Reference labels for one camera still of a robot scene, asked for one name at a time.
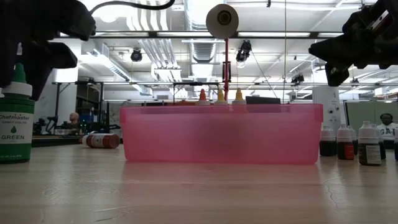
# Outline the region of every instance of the security camera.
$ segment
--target security camera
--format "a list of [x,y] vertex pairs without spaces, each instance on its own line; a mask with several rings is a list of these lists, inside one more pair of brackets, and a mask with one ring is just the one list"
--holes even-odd
[[141,49],[134,49],[130,58],[133,62],[140,62],[142,60]]

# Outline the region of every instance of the white bottle cap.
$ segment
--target white bottle cap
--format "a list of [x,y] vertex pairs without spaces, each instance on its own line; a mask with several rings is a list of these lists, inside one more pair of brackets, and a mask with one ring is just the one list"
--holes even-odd
[[337,142],[352,142],[351,131],[347,128],[347,124],[341,124],[337,130]]
[[379,142],[383,141],[383,137],[381,136],[381,133],[380,133],[379,129],[377,128],[377,124],[372,124],[371,126],[374,129],[374,131],[376,132]]
[[363,122],[362,127],[359,129],[358,141],[359,143],[363,142],[369,144],[379,142],[379,138],[376,132],[374,131],[374,128],[372,128],[370,121]]
[[85,146],[87,146],[87,137],[88,135],[83,136],[83,139],[81,139],[81,143]]
[[324,126],[321,130],[321,141],[336,141],[335,131],[329,126]]
[[353,141],[357,141],[358,138],[356,137],[356,131],[351,125],[348,126],[348,129],[351,131],[351,138],[353,139]]

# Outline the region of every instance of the white plastic bottle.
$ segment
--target white plastic bottle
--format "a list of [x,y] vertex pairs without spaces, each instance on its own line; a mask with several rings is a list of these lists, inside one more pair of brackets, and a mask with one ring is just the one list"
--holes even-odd
[[358,136],[359,163],[365,166],[380,166],[380,145],[377,133],[370,121],[364,121]]
[[353,139],[346,124],[341,124],[337,131],[337,157],[342,160],[354,159]]
[[358,137],[356,137],[356,131],[352,126],[348,126],[348,129],[351,131],[351,138],[353,139],[354,144],[354,155],[358,155]]
[[386,148],[384,147],[384,140],[383,136],[380,133],[380,130],[377,128],[376,124],[372,124],[372,128],[374,128],[374,131],[377,134],[377,137],[379,138],[379,146],[380,146],[380,158],[386,159]]
[[335,131],[329,126],[321,130],[321,141],[319,142],[319,154],[321,156],[336,156],[337,145]]

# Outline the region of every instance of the bottle label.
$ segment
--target bottle label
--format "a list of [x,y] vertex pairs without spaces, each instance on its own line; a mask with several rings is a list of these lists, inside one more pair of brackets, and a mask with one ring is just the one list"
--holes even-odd
[[381,164],[380,146],[366,145],[366,159],[370,164]]
[[345,146],[345,156],[346,159],[354,159],[354,146],[352,144]]
[[32,143],[33,114],[0,112],[0,144]]
[[91,145],[94,148],[103,148],[103,140],[105,138],[105,134],[94,134],[93,138],[91,139]]

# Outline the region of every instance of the black wire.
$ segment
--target black wire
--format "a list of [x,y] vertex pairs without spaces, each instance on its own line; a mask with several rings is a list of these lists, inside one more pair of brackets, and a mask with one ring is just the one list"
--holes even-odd
[[170,0],[168,3],[161,5],[161,6],[148,6],[148,5],[143,5],[143,4],[138,4],[138,3],[133,3],[133,2],[126,2],[126,1],[110,1],[110,2],[104,2],[101,3],[97,6],[95,6],[91,11],[90,14],[92,15],[97,9],[104,7],[104,6],[131,6],[135,7],[138,9],[147,9],[147,10],[163,10],[163,9],[168,9],[174,4],[175,0]]

